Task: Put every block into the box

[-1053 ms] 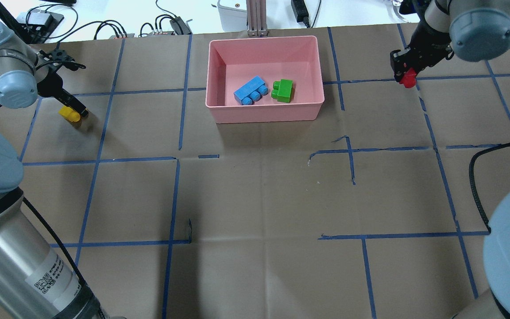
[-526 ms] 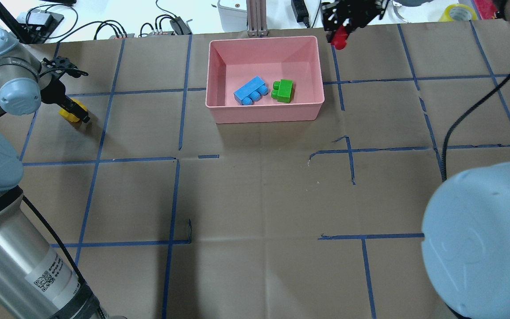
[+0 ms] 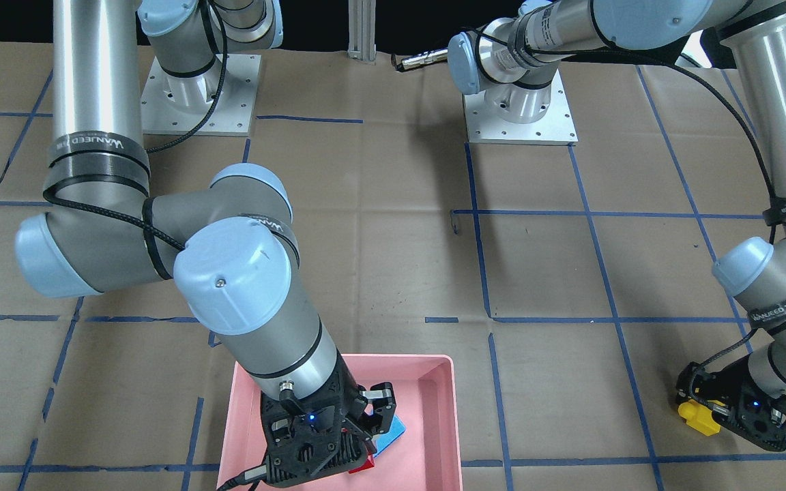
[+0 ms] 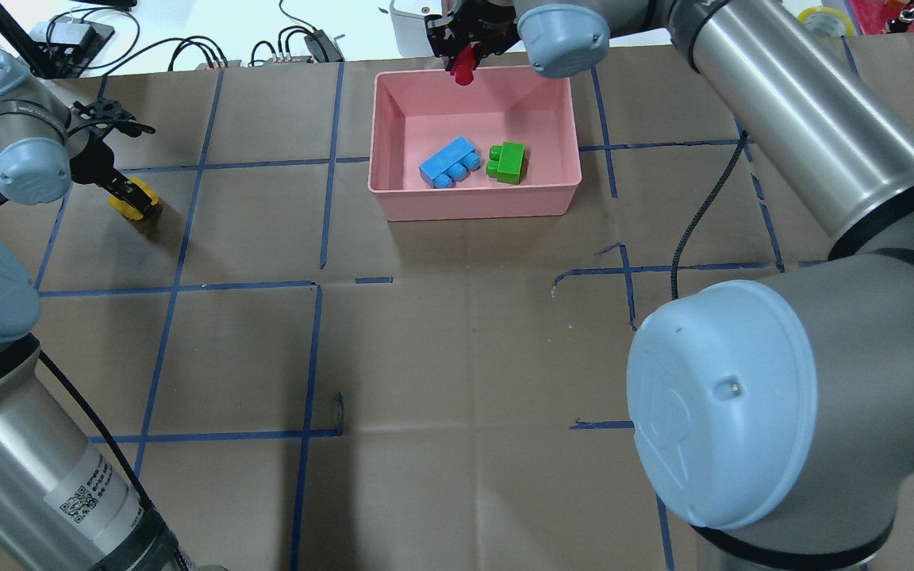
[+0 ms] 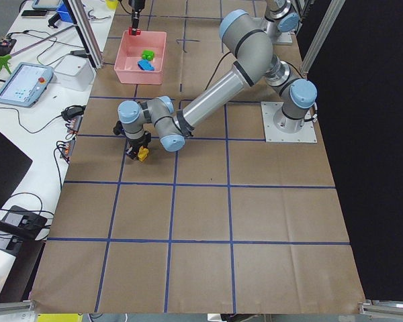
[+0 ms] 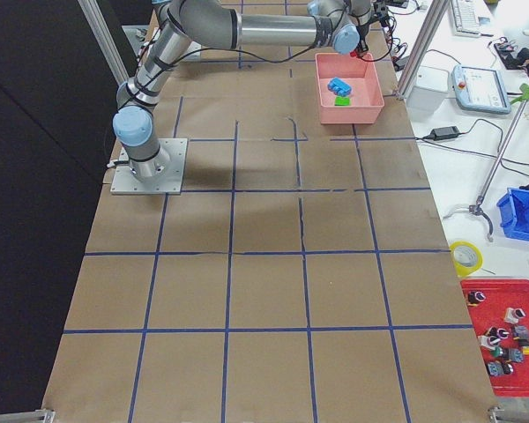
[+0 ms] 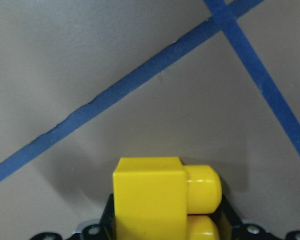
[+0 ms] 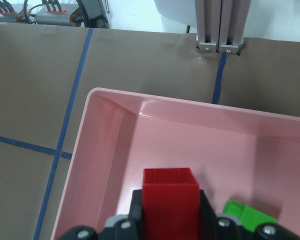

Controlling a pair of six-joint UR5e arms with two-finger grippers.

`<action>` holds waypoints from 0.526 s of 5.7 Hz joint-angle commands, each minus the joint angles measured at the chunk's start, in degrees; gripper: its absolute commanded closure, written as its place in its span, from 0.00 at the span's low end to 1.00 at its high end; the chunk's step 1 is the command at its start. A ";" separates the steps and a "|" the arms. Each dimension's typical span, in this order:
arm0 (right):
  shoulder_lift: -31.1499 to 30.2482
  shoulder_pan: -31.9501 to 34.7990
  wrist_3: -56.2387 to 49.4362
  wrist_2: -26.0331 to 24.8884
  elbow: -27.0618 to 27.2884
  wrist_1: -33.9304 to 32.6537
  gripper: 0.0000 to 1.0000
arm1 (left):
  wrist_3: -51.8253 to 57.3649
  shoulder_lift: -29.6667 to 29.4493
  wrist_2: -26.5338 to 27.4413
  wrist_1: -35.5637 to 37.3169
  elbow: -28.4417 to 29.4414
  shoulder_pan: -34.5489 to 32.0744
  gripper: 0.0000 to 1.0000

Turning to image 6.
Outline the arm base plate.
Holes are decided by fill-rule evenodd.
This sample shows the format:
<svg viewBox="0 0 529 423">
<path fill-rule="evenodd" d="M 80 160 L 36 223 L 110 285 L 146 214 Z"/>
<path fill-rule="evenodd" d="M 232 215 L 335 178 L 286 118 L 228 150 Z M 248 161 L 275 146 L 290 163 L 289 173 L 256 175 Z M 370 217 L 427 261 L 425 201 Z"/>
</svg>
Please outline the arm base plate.
<svg viewBox="0 0 529 423">
<path fill-rule="evenodd" d="M 158 154 L 151 160 L 131 160 L 121 148 L 110 192 L 113 195 L 180 195 L 183 185 L 187 138 L 160 138 Z"/>
</svg>

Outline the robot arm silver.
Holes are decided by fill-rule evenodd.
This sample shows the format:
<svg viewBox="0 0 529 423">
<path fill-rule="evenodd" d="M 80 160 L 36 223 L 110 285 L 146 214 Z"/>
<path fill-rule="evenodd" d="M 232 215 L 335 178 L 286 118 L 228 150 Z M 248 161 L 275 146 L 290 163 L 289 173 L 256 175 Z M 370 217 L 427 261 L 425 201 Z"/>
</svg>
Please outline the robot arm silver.
<svg viewBox="0 0 529 423">
<path fill-rule="evenodd" d="M 304 16 L 242 14 L 219 1 L 156 1 L 160 36 L 135 76 L 117 92 L 113 129 L 138 182 L 165 174 L 172 162 L 155 134 L 153 111 L 170 72 L 192 43 L 203 50 L 238 52 L 252 45 L 331 47 L 349 54 L 366 44 L 374 7 L 370 1 L 311 1 Z"/>
</svg>

